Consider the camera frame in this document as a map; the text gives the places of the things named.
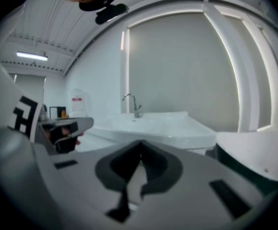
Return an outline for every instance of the sink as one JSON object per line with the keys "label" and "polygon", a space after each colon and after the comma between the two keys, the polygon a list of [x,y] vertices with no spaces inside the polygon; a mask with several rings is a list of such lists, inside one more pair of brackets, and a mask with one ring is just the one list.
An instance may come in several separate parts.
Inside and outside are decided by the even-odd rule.
{"label": "sink", "polygon": [[216,132],[189,117],[188,112],[146,113],[142,118],[119,114],[95,123],[87,133],[115,142],[142,139],[187,150],[216,145]]}

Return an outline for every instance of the ceiling light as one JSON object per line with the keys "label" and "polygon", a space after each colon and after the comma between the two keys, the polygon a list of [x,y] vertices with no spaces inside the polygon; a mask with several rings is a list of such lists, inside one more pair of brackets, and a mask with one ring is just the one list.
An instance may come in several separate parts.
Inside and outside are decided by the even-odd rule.
{"label": "ceiling light", "polygon": [[122,38],[121,38],[121,50],[124,50],[124,40],[125,40],[125,32],[122,32]]}
{"label": "ceiling light", "polygon": [[23,52],[17,52],[16,55],[18,57],[23,57],[23,58],[30,58],[30,59],[38,59],[38,60],[47,61],[47,56],[41,56],[41,55],[35,55],[35,54],[29,54],[29,53],[23,53]]}

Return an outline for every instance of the wall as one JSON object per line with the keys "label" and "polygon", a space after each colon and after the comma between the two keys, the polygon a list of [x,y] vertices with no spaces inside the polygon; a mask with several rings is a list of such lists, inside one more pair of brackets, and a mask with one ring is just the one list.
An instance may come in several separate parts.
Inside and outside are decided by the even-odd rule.
{"label": "wall", "polygon": [[120,65],[122,27],[116,26],[93,43],[66,77],[67,112],[71,112],[71,93],[85,94],[86,114],[98,120],[121,113]]}
{"label": "wall", "polygon": [[271,123],[271,94],[268,75],[263,58],[259,52],[259,49],[252,38],[251,34],[245,27],[244,23],[235,18],[226,17],[227,20],[232,24],[236,31],[242,36],[242,40],[249,50],[251,61],[254,64],[256,72],[258,89],[259,89],[259,128],[266,127]]}
{"label": "wall", "polygon": [[215,131],[237,132],[232,63],[203,13],[175,14],[132,27],[129,51],[129,91],[143,112],[187,111]]}
{"label": "wall", "polygon": [[18,67],[4,66],[9,73],[29,74],[46,77],[44,85],[44,104],[47,106],[49,116],[50,106],[66,106],[66,78],[61,74],[52,73],[50,71],[40,71],[31,68],[23,69]]}
{"label": "wall", "polygon": [[42,76],[18,73],[15,77],[15,84],[19,89],[38,102],[44,100],[44,81],[45,77]]}
{"label": "wall", "polygon": [[62,76],[47,75],[44,85],[44,104],[49,108],[51,106],[66,106],[66,85],[65,78]]}

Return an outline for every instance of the ceiling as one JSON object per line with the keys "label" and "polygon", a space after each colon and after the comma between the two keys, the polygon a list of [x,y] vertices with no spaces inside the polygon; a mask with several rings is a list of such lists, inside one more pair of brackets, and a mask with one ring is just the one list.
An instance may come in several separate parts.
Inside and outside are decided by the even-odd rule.
{"label": "ceiling", "polygon": [[[116,0],[130,8],[144,0]],[[264,0],[241,0],[273,15]],[[0,50],[6,69],[34,69],[40,73],[64,75],[87,45],[87,38],[100,27],[95,12],[83,12],[78,3],[66,0],[27,0],[21,20]],[[48,61],[19,58],[17,51],[48,56]]]}

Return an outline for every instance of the black slot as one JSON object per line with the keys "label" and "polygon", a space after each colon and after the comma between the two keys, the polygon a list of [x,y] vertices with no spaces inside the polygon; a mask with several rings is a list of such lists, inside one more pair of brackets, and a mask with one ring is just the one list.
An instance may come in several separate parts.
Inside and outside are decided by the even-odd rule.
{"label": "black slot", "polygon": [[57,170],[59,169],[63,169],[72,165],[77,164],[77,162],[75,160],[69,160],[69,161],[64,161],[64,162],[59,162],[59,163],[55,163],[55,167]]}
{"label": "black slot", "polygon": [[214,181],[209,185],[235,219],[251,209],[224,181]]}

